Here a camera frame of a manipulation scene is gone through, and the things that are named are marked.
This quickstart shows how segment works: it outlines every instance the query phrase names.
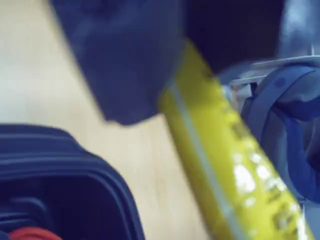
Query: yellow tube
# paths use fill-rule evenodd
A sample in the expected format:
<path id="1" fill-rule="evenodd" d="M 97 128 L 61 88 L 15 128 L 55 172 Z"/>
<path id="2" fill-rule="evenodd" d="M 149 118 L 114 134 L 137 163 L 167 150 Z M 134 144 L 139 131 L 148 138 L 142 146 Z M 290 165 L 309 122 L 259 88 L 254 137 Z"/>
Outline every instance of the yellow tube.
<path id="1" fill-rule="evenodd" d="M 314 239 L 298 203 L 190 42 L 159 107 L 214 239 Z"/>

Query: red strap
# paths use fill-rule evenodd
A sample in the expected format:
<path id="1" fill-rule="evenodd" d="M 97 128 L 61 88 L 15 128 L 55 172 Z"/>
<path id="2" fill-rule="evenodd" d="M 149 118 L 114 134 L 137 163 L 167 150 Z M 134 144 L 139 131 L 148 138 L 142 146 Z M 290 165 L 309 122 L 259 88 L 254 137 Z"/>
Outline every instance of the red strap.
<path id="1" fill-rule="evenodd" d="M 54 233 L 39 227 L 22 227 L 9 233 L 11 240 L 62 240 Z"/>

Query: black bag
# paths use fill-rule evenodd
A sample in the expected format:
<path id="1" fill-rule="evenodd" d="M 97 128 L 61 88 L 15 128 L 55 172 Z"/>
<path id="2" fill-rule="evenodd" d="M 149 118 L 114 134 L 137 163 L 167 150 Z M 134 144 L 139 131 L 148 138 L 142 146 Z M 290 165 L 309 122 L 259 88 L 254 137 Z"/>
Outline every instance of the black bag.
<path id="1" fill-rule="evenodd" d="M 133 196 L 103 159 L 67 132 L 0 125 L 0 231 L 50 230 L 63 240 L 143 240 Z"/>

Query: wooden surface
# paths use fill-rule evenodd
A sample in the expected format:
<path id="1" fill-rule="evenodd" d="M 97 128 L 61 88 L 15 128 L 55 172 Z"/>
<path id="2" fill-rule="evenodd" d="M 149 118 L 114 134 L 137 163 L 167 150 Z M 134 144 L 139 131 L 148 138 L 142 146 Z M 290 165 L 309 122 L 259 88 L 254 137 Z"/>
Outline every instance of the wooden surface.
<path id="1" fill-rule="evenodd" d="M 45 1 L 0 0 L 0 122 L 63 128 L 111 163 L 148 240 L 208 239 L 163 117 L 103 121 Z"/>

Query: blue backpack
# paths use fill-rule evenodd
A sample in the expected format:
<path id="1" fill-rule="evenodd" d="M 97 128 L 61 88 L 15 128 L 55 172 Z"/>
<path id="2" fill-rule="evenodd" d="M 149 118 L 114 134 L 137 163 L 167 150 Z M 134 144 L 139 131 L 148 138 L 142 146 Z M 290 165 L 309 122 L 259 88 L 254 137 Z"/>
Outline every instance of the blue backpack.
<path id="1" fill-rule="evenodd" d="M 320 68 L 287 65 L 269 74 L 242 118 L 320 238 Z"/>

